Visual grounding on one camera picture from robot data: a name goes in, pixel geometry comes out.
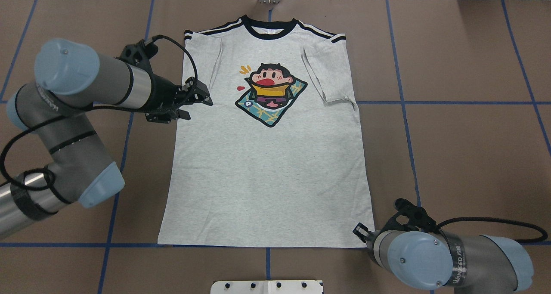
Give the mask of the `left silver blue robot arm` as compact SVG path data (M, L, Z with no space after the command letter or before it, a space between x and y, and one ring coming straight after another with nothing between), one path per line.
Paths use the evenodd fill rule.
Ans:
M116 163L87 118L93 110L142 113L152 123L189 120L181 107L197 102L212 106L208 88L193 74L183 84L154 74L155 42L165 35L126 45L110 57L83 43L55 38L36 55L34 79L6 104L6 115L22 132L1 152L1 238L43 221L72 203L94 207L125 185ZM35 133L53 161L11 176L6 157L16 141Z

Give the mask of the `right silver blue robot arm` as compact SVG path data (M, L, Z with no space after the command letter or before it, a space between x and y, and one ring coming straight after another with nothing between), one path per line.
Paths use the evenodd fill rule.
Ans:
M491 235L464 236L443 230L453 222L515 221L460 217L437 223L405 198L380 230L358 223L354 235L370 259L398 280L419 290L453 288L456 294L517 294L529 289L535 269L519 241Z

